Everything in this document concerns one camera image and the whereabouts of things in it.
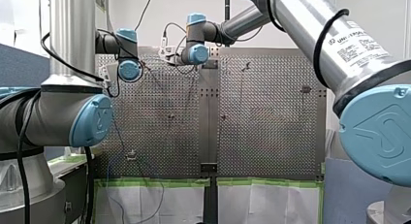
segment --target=silver cylinder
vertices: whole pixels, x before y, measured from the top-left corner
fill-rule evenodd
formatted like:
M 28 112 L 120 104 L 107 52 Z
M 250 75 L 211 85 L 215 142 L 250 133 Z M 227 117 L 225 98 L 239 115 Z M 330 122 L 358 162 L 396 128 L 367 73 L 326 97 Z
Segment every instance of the silver cylinder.
M 50 49 L 70 65 L 95 74 L 95 0 L 50 0 Z M 97 86 L 54 58 L 43 85 Z
M 267 23 L 269 23 L 269 17 L 263 15 L 258 8 L 253 5 L 232 19 L 222 23 L 221 29 L 226 37 L 237 39 Z
M 270 1 L 278 21 L 312 62 L 320 33 L 337 9 L 327 0 Z M 321 74 L 335 94 L 336 102 L 357 84 L 396 63 L 397 60 L 346 16 L 332 25 L 320 56 Z

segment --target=metal stand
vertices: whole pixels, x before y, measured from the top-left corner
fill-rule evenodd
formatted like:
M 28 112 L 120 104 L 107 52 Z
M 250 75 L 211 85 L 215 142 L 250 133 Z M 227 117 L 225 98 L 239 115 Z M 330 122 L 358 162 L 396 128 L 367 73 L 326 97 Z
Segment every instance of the metal stand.
M 218 223 L 217 147 L 219 119 L 219 48 L 200 70 L 200 161 L 202 177 L 210 179 L 205 188 L 204 223 Z

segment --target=white paper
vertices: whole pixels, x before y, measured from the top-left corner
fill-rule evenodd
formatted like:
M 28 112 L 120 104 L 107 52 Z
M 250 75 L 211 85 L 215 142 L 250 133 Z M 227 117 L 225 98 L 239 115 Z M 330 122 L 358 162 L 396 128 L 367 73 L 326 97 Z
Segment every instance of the white paper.
M 319 188 L 253 184 L 218 187 L 219 223 L 317 224 Z
M 161 187 L 99 188 L 96 200 L 96 223 L 139 223 L 153 215 L 161 202 Z M 165 188 L 158 213 L 144 224 L 198 223 L 203 220 L 203 187 Z
M 0 22 L 0 44 L 13 47 L 15 44 L 15 28 L 8 23 Z

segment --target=metal bracket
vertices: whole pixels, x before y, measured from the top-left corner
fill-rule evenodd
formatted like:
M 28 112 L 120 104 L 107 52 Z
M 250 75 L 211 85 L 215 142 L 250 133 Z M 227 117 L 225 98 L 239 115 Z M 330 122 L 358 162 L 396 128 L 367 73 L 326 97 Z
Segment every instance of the metal bracket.
M 216 163 L 203 163 L 201 165 L 202 173 L 217 173 L 217 164 Z
M 218 60 L 208 60 L 202 69 L 218 69 Z

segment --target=robotic arm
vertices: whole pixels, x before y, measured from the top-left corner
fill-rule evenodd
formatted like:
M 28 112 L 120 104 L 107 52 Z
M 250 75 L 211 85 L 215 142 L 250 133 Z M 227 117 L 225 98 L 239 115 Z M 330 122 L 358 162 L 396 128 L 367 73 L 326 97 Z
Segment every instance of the robotic arm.
M 221 24 L 190 15 L 186 47 L 172 57 L 160 50 L 160 56 L 177 65 L 203 64 L 205 42 L 230 45 L 278 20 L 314 64 L 318 80 L 335 94 L 340 139 L 351 159 L 372 176 L 411 186 L 411 85 L 395 83 L 411 61 L 395 60 L 347 17 L 348 10 L 327 0 L 251 1 L 254 6 Z

